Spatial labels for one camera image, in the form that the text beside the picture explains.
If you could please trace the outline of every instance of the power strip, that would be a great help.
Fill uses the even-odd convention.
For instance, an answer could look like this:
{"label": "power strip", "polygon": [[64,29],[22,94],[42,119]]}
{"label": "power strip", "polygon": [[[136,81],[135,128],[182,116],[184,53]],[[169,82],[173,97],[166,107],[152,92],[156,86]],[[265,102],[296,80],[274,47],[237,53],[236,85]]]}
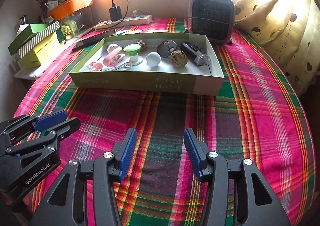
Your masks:
{"label": "power strip", "polygon": [[[113,25],[116,25],[120,21],[121,20],[112,22],[111,20],[108,20],[108,21],[105,21],[105,22],[101,22],[101,23],[97,24],[94,27],[94,29],[95,30],[108,29],[109,27],[111,27]],[[148,15],[137,15],[137,16],[126,17],[120,24],[118,24],[115,27],[149,24],[150,22],[152,22],[152,15],[151,14],[148,14]]]}

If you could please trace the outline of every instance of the metal screw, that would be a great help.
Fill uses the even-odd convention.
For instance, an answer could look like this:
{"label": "metal screw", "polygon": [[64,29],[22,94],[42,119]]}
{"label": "metal screw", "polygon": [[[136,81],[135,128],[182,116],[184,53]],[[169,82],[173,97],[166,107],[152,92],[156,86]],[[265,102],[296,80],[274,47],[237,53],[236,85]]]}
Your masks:
{"label": "metal screw", "polygon": [[71,159],[69,161],[69,165],[76,165],[78,163],[78,161],[76,159]]}
{"label": "metal screw", "polygon": [[252,165],[252,160],[246,158],[246,159],[244,160],[244,163],[245,163],[246,165]]}
{"label": "metal screw", "polygon": [[210,157],[212,157],[212,158],[215,158],[215,157],[218,156],[218,153],[217,153],[217,152],[214,152],[214,151],[211,151],[211,152],[208,153],[208,155],[209,155]]}
{"label": "metal screw", "polygon": [[110,157],[112,157],[113,156],[113,153],[112,152],[105,152],[104,154],[103,154],[103,157],[104,158],[110,158]]}

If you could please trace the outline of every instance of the space heater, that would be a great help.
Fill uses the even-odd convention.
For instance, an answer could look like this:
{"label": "space heater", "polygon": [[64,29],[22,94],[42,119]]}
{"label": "space heater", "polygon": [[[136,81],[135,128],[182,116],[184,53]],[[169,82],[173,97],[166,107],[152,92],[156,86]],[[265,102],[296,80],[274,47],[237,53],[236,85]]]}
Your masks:
{"label": "space heater", "polygon": [[190,0],[189,33],[206,35],[217,44],[230,41],[235,20],[232,0]]}

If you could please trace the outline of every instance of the white cable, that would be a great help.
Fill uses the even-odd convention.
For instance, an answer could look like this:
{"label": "white cable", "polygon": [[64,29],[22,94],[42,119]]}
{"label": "white cable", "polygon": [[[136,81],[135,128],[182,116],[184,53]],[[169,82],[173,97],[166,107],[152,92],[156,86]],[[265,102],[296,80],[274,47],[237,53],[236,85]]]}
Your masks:
{"label": "white cable", "polygon": [[127,71],[127,70],[130,70],[131,67],[132,67],[131,62],[125,62],[119,66],[116,66],[116,67],[104,68],[101,71]]}

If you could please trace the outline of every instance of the orange basket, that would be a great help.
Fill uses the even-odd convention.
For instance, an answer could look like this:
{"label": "orange basket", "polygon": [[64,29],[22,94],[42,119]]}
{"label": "orange basket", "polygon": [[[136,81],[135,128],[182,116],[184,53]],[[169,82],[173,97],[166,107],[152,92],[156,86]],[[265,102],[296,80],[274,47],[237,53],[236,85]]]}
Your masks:
{"label": "orange basket", "polygon": [[51,16],[54,20],[59,21],[69,14],[90,5],[93,5],[92,0],[67,0],[49,11],[47,17]]}

